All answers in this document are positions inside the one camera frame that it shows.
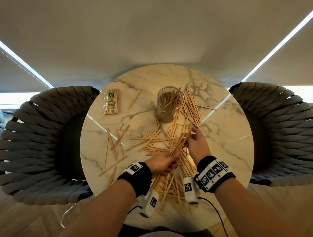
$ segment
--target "person's right arm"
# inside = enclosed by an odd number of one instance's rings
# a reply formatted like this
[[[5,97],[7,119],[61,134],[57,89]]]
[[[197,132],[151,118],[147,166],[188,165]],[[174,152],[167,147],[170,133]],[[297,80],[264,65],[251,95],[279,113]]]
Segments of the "person's right arm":
[[[211,152],[199,129],[188,138],[190,156],[195,165]],[[238,180],[230,178],[214,192],[229,221],[240,237],[300,237],[296,228],[276,214],[261,198],[250,193]]]

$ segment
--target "wooden floor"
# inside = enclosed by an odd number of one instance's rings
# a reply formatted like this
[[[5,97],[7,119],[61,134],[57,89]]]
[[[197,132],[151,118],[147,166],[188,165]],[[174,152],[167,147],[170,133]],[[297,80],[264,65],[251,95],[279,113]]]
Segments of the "wooden floor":
[[[253,185],[248,187],[253,194],[293,222],[297,228],[313,236],[313,184],[297,187]],[[65,219],[68,223],[93,197],[80,201]],[[54,237],[62,230],[60,221],[69,205],[27,206],[14,202],[0,191],[0,236],[1,237]],[[228,220],[224,220],[228,235],[237,236]],[[225,236],[219,224],[210,231],[215,237]]]

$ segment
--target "person's left arm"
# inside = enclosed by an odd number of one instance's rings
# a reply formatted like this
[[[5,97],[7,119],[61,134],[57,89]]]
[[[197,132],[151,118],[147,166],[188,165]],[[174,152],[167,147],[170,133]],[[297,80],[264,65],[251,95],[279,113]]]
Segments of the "person's left arm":
[[[177,164],[179,153],[167,157],[162,152],[145,161],[152,172],[152,178],[161,173],[167,176]],[[119,179],[99,196],[93,199],[60,233],[59,237],[109,236],[115,237],[120,232],[127,213],[136,198],[132,185]]]

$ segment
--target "transparent jar filled with sticks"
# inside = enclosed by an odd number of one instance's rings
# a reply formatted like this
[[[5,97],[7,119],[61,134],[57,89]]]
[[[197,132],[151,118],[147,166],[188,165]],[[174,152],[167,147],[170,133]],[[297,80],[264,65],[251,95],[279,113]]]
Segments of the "transparent jar filled with sticks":
[[[184,102],[184,94],[174,86],[163,87],[157,94],[157,116],[164,123],[174,120]]]

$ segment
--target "white sensor device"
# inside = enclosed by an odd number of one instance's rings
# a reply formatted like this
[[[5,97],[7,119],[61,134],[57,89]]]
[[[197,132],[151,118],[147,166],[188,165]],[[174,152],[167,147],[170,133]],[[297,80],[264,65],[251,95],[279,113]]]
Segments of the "white sensor device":
[[[139,209],[138,213],[143,217],[150,218],[159,199],[159,194],[153,189],[147,195],[141,195],[141,197],[140,206],[142,206],[142,209]]]
[[[198,204],[199,201],[196,194],[198,185],[194,182],[192,177],[184,178],[183,182],[186,202],[189,204]]]

